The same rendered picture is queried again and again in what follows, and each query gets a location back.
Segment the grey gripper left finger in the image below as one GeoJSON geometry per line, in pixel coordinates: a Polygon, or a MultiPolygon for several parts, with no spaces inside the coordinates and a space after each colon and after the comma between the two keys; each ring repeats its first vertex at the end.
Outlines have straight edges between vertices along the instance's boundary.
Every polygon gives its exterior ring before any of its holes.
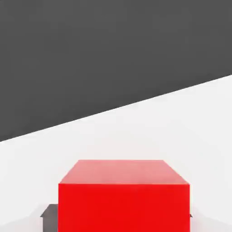
{"type": "Polygon", "coordinates": [[[10,232],[58,232],[58,205],[39,205],[29,216],[13,222],[10,232]]]}

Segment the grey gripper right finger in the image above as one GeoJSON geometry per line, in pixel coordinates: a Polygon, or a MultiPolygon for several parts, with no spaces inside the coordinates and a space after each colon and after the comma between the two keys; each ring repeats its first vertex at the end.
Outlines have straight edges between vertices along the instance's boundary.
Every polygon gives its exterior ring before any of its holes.
{"type": "Polygon", "coordinates": [[[191,218],[191,232],[220,232],[220,224],[200,213],[191,218]]]}

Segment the small red cube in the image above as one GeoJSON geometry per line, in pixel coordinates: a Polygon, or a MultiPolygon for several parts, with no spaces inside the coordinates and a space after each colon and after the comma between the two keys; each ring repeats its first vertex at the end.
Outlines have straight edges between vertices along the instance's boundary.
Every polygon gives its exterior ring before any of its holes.
{"type": "Polygon", "coordinates": [[[58,232],[190,232],[190,185],[162,160],[79,160],[58,185],[58,232]]]}

